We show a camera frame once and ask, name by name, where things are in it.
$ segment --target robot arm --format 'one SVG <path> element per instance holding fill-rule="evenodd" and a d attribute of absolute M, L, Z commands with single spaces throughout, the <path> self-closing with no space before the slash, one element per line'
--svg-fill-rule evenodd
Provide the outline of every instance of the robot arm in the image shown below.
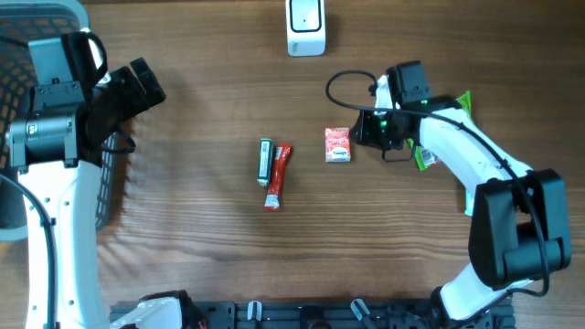
<path fill-rule="evenodd" d="M 91 42 L 99 46 L 103 60 L 98 60 Z M 31 41 L 28 48 L 38 85 L 31 89 L 29 102 L 23 105 L 27 111 L 12 122 L 6 139 L 19 182 L 48 213 L 55 256 L 49 259 L 43 223 L 25 198 L 27 328 L 53 329 L 54 324 L 47 324 L 48 314 L 54 314 L 60 328 L 108 328 L 95 228 L 98 195 L 105 192 L 101 162 L 112 154 L 133 151 L 133 142 L 124 150 L 102 143 L 119 131 L 121 122 L 162 102 L 165 94 L 142 58 L 131 63 L 137 78 L 127 67 L 107 76 L 105 49 L 91 32 Z M 96 86 L 100 80 L 107 84 Z"/>
<path fill-rule="evenodd" d="M 569 220 L 562 178 L 550 169 L 534 172 L 504 152 L 452 98 L 433 98 L 420 62 L 400 64 L 389 69 L 387 75 L 389 87 L 384 84 L 377 87 L 377 107 L 380 100 L 387 100 L 385 107 L 396 110 L 375 111 L 374 115 L 360 113 L 353 129 L 358 143 L 376 143 L 371 139 L 365 141 L 365 135 L 382 136 L 378 144 L 383 150 L 389 150 L 396 146 L 396 141 L 413 138 L 417 145 L 438 155 L 475 199 L 469 240 L 471 263 L 453 281 L 433 293 L 431 302 L 435 307 L 431 322 L 437 327 L 458 327 L 472 322 L 512 292 L 542 279 L 542 255 L 535 223 L 516 224 L 516 209 L 528 212 L 519 187 L 478 138 L 507 163 L 509 170 L 521 180 L 520 188 L 526 189 L 530 202 L 536 205 L 544 232 L 548 270 L 569 266 Z M 396 114 L 405 110 L 432 116 L 423 114 L 418 119 Z M 380 131 L 378 122 L 389 124 Z"/>

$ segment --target wood grain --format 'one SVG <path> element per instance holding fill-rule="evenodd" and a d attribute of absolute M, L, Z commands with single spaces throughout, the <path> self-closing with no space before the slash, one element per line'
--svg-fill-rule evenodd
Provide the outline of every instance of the wood grain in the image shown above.
<path fill-rule="evenodd" d="M 327 50 L 286 52 L 283 1 L 88 5 L 112 69 L 146 58 L 165 103 L 126 125 L 111 224 L 99 234 L 104 301 L 187 289 L 196 300 L 426 297 L 468 262 L 463 188 L 443 166 L 383 164 L 355 146 L 324 162 L 339 70 L 420 59 L 436 94 L 472 92 L 492 139 L 567 182 L 573 259 L 546 298 L 515 297 L 518 328 L 585 323 L 585 5 L 536 1 L 327 1 Z M 368 81 L 335 94 L 371 104 Z M 283 210 L 263 210 L 258 143 L 294 147 Z M 0 245 L 0 327 L 22 327 L 27 244 Z"/>

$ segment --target black basket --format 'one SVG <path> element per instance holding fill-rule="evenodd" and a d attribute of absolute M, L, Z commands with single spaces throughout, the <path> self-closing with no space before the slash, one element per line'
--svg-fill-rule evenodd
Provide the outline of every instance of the black basket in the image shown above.
<path fill-rule="evenodd" d="M 58 37 L 64 33 L 89 29 L 90 19 L 79 2 L 58 1 L 4 1 L 0 3 L 0 36 L 21 41 L 47 37 Z M 5 134 L 10 122 L 23 109 L 30 87 L 37 84 L 32 59 L 27 49 L 0 42 L 0 142 L 2 174 L 17 178 L 16 170 L 10 167 L 9 150 Z M 112 135 L 104 147 L 115 149 L 117 139 Z M 112 196 L 115 155 L 102 154 L 101 189 L 96 209 L 96 228 L 108 222 Z M 12 186 L 0 181 L 0 241 L 27 237 L 27 216 L 22 195 Z"/>

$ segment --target red wrapper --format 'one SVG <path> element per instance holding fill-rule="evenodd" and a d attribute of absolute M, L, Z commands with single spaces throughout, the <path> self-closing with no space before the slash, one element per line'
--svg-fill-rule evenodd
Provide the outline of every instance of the red wrapper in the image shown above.
<path fill-rule="evenodd" d="M 284 169 L 286 162 L 291 157 L 293 146 L 286 143 L 279 143 L 276 146 L 276 153 L 274 156 L 274 165 L 272 166 L 271 184 L 268 186 L 268 195 L 264 203 L 266 210 L 280 210 L 281 209 L 281 193 L 282 183 L 284 183 Z"/>

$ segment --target red snack packet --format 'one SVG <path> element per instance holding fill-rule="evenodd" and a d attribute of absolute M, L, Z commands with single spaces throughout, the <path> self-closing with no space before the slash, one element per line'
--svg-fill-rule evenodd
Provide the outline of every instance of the red snack packet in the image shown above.
<path fill-rule="evenodd" d="M 281 197 L 282 183 L 284 183 L 284 169 L 286 168 L 286 162 L 291 157 L 292 150 L 293 146 L 287 143 L 279 143 L 276 146 L 271 184 L 268 186 L 268 195 L 264 203 L 264 209 L 266 210 L 281 209 L 279 198 Z"/>
<path fill-rule="evenodd" d="M 349 162 L 349 128 L 326 128 L 325 149 L 326 162 Z"/>

